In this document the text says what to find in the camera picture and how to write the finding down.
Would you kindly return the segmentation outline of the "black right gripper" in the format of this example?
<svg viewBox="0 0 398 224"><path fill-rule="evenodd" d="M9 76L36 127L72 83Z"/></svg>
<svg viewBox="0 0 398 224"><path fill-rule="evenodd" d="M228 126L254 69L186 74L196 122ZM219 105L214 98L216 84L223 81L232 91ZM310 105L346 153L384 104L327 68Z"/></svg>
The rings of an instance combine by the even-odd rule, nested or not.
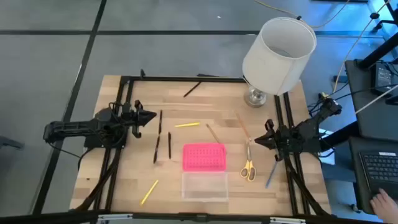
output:
<svg viewBox="0 0 398 224"><path fill-rule="evenodd" d="M255 143L267 147L268 149L275 149L276 161L282 161L289 155L289 129L286 125L281 125L274 130L273 120L268 119L265 123L266 134L255 139Z"/></svg>

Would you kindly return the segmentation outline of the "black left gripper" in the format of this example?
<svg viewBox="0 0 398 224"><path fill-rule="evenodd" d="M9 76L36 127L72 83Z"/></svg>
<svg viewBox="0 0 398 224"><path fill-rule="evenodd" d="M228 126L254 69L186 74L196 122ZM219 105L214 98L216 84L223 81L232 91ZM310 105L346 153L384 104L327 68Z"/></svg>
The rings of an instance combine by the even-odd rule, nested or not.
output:
<svg viewBox="0 0 398 224"><path fill-rule="evenodd" d="M136 110L131 109L130 102L125 102L123 104L123 121L124 124L132 128L132 134L136 138L141 138L142 134L139 131L139 115L140 110L143 109L143 105L139 100L134 102L134 107ZM156 112L142 110L141 111L141 126L146 126L150 121L152 121L157 116Z"/></svg>

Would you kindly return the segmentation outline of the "orange pencil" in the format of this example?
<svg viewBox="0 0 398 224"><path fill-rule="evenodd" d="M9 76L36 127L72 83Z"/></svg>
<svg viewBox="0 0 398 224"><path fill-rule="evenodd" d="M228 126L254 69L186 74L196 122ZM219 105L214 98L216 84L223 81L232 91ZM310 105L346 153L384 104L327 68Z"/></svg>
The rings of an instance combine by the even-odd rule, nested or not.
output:
<svg viewBox="0 0 398 224"><path fill-rule="evenodd" d="M250 137L250 134L249 134L249 132L248 132L248 130L247 130L245 124L243 123L243 120L241 119L241 117L240 117L240 115L239 115L238 112L235 112L235 115L236 115L237 120L239 121L239 123L240 123L242 129L243 129L243 132L244 132L245 135L246 135L247 140L250 142L250 141L251 141L251 137Z"/></svg>

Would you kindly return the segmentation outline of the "blue pen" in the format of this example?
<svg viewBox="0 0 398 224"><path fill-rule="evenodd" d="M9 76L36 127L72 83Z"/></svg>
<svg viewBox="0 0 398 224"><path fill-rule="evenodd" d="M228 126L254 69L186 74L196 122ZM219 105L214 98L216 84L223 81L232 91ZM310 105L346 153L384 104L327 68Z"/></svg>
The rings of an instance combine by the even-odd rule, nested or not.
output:
<svg viewBox="0 0 398 224"><path fill-rule="evenodd" d="M272 170L271 170L271 172L270 172L270 174L269 174L269 177L268 177L268 180L267 180L267 182L266 182L266 184L265 184L265 188L266 188L266 189L268 189L269 186L270 186L270 184L271 184L271 181L272 181L274 172L275 172L275 170L276 170L277 164L278 164L278 162L275 161L275 162L274 162L274 165L272 166Z"/></svg>

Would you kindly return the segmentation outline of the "yellow handled scissors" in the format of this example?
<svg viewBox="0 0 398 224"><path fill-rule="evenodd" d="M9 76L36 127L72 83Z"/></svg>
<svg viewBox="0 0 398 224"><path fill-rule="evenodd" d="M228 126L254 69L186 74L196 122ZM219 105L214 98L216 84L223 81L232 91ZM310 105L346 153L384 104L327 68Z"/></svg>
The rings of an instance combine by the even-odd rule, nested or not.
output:
<svg viewBox="0 0 398 224"><path fill-rule="evenodd" d="M256 177L256 168L254 167L252 157L251 157L251 148L249 141L246 143L246 163L245 166L240 171L240 176L242 178L247 179L249 182L253 182Z"/></svg>

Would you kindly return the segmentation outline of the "brown wooden pencil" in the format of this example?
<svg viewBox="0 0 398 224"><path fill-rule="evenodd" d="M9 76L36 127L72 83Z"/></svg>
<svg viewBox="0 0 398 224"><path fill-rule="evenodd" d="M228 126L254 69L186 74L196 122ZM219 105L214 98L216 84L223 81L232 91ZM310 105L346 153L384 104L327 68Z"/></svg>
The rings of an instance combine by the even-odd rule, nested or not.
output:
<svg viewBox="0 0 398 224"><path fill-rule="evenodd" d="M211 135L214 137L215 141L216 141L218 144L221 144L219 138L217 137L216 133L213 131L213 129L211 128L211 126L210 126L209 124L206 123L206 127L209 129L209 131L210 131Z"/></svg>

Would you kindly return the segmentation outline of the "clear supply box pink lid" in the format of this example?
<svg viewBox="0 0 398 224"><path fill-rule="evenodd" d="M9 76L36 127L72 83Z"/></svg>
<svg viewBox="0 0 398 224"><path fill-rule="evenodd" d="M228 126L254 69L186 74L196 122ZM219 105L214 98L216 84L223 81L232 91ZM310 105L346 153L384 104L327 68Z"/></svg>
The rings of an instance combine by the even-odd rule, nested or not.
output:
<svg viewBox="0 0 398 224"><path fill-rule="evenodd" d="M186 144L182 154L182 199L228 201L226 148L223 144Z"/></svg>

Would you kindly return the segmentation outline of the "white shade table lamp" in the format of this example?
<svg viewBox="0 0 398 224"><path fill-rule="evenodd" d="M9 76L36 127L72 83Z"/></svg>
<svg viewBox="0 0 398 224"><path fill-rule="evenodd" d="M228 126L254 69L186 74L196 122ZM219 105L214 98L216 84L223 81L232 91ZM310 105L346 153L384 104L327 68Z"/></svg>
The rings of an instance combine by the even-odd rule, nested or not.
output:
<svg viewBox="0 0 398 224"><path fill-rule="evenodd" d="M249 85L245 102L258 108L267 96L292 90L316 46L314 30L299 19L276 17L265 22L243 59L242 71Z"/></svg>

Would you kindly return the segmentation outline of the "dark side desk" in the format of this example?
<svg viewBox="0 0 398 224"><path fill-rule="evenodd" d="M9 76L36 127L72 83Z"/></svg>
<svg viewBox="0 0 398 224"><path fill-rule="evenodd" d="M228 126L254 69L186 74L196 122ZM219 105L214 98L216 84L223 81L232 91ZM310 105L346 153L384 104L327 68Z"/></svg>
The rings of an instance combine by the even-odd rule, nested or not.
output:
<svg viewBox="0 0 398 224"><path fill-rule="evenodd" d="M384 98L372 103L377 96L370 91L371 72L358 68L354 60L347 60L345 68L359 134L364 138L398 142L398 105L387 105Z"/></svg>

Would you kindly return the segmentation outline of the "black keyboard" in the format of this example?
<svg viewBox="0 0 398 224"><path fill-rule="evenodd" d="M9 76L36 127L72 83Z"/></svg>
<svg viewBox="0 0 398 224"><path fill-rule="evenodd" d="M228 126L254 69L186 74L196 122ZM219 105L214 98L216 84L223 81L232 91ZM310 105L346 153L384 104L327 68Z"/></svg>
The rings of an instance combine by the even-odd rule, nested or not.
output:
<svg viewBox="0 0 398 224"><path fill-rule="evenodd" d="M358 208L373 214L370 200L380 189L398 203L398 142L351 137L348 143Z"/></svg>

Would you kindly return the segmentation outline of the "black power adapter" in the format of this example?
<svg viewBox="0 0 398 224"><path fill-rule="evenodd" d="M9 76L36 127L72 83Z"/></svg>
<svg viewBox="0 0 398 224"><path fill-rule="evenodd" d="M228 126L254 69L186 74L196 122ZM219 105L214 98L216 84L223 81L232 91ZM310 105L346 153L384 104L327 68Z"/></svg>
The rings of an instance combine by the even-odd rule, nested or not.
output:
<svg viewBox="0 0 398 224"><path fill-rule="evenodd" d="M371 85L375 95L381 95L393 86L394 73L386 62L377 62L372 68Z"/></svg>

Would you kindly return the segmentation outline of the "person's hand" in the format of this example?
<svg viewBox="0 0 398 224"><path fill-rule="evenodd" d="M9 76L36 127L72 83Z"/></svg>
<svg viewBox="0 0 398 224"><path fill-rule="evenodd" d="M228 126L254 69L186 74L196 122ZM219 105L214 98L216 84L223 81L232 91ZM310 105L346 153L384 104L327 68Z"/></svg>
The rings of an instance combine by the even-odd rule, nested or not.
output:
<svg viewBox="0 0 398 224"><path fill-rule="evenodd" d="M374 213L384 223L398 224L398 204L383 190L375 195L370 204Z"/></svg>

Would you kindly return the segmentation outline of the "grey chair leg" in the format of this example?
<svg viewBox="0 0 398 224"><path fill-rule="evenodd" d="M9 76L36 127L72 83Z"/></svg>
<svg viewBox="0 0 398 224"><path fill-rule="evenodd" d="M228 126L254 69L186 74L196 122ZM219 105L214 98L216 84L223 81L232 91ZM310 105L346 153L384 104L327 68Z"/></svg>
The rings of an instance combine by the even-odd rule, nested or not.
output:
<svg viewBox="0 0 398 224"><path fill-rule="evenodd" d="M0 135L0 149L4 146L9 146L17 150L22 150L24 148L24 143Z"/></svg>

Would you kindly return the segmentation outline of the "black tripod stand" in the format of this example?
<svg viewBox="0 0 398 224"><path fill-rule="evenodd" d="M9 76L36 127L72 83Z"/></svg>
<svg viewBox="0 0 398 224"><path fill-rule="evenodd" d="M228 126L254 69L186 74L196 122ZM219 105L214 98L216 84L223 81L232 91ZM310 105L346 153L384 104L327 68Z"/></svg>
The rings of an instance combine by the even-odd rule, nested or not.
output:
<svg viewBox="0 0 398 224"><path fill-rule="evenodd" d="M391 25L398 28L398 0L381 0L383 3L369 16L377 24L371 29L372 33L377 33L383 25Z"/></svg>

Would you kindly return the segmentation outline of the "black aluminium rig frame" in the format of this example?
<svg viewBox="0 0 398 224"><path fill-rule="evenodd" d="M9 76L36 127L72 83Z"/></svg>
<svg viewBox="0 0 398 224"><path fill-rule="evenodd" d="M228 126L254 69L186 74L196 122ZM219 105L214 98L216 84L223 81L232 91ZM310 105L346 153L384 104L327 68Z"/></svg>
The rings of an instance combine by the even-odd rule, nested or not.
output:
<svg viewBox="0 0 398 224"><path fill-rule="evenodd" d="M243 101L247 87L241 78L226 77L132 77L131 93L144 108L162 113L162 132L157 161L153 164L158 137L159 115L149 123L140 139L130 137L124 147L110 209L45 213L1 217L0 224L80 224L112 218L190 220L195 222L300 222L301 224L375 224L324 215L292 213L290 190L284 169L265 189L256 180L243 180L238 170L243 166L244 133L235 112L242 117L251 136L264 133L266 119L275 122L289 119L298 123L308 118L303 86L296 84L288 98L268 97L261 108L251 108ZM187 97L188 90L201 84ZM200 122L198 126L175 125ZM182 147L191 142L211 141L206 123L226 146L229 200L227 202L189 202L182 199ZM172 158L168 155L168 132L171 133ZM159 183L140 206L151 185Z"/></svg>

